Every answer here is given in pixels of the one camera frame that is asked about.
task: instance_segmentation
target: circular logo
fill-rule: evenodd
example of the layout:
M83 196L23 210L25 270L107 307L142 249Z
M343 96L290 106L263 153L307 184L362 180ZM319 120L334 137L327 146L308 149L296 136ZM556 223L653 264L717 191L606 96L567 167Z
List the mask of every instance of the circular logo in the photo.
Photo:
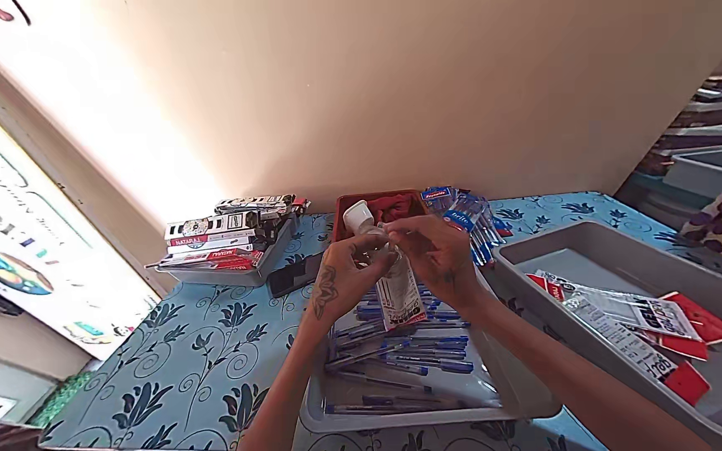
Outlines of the circular logo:
M208 231L208 220L207 219L192 219L186 220L183 224L183 236L192 237L195 235L202 235Z
M4 252L0 252L0 282L27 294L49 294L55 290L46 276Z

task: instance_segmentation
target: glue bottle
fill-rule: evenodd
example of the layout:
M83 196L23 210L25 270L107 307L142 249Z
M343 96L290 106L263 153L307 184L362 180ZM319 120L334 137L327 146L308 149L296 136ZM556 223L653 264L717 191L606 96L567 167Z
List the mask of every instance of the glue bottle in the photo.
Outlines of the glue bottle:
M359 200L347 209L342 219L347 229L355 235L373 233L386 236L386 232L375 225L375 218L369 207L366 206L366 200ZM387 243L380 253L387 253L388 246ZM419 298L419 289L416 286L411 264L398 248L395 248L395 251L398 257L394 265L385 276L376 282L378 300L384 314L384 325L387 331L426 318L425 305Z

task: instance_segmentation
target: poster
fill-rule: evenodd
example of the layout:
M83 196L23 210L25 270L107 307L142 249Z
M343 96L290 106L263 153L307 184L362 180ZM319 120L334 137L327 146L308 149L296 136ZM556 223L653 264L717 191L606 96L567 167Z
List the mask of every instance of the poster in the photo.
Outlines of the poster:
M159 302L2 128L0 295L99 360Z

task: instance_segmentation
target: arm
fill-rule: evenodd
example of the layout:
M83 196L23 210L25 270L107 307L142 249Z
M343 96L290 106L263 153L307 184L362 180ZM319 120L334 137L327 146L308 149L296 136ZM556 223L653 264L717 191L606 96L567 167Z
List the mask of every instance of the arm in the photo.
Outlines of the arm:
M333 323L355 307L361 296L389 271L397 254L377 258L364 269L356 267L354 255L385 243L386 237L362 235L333 243L325 251L297 338L253 419L252 427L242 437L239 451L291 449L297 414L319 343Z
M607 448L711 449L661 408L488 293L476 279L466 233L434 216L396 220L385 230L436 296L506 346Z

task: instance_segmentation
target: white bottle cap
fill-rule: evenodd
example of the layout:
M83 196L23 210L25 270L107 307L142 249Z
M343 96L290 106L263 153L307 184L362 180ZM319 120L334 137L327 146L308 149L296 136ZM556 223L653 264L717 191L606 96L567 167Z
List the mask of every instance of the white bottle cap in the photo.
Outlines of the white bottle cap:
M344 226L356 235L362 225L375 223L372 212L366 206L366 200L359 200L352 207L344 210L342 220L344 220Z

